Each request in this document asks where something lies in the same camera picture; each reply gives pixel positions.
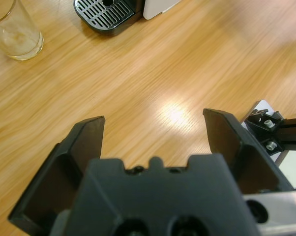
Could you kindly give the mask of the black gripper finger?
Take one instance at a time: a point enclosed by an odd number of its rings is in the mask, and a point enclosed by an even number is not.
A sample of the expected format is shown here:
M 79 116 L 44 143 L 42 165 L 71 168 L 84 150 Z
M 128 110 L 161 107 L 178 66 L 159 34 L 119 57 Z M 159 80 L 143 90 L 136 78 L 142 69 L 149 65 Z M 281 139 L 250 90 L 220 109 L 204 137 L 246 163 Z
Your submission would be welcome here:
M 54 146 L 15 207 L 8 221 L 30 236 L 47 236 L 57 216 L 72 207 L 91 159 L 101 156 L 105 118 L 76 123 Z
M 205 108 L 203 116 L 211 152 L 222 154 L 243 194 L 294 190 L 265 148 L 233 114 Z

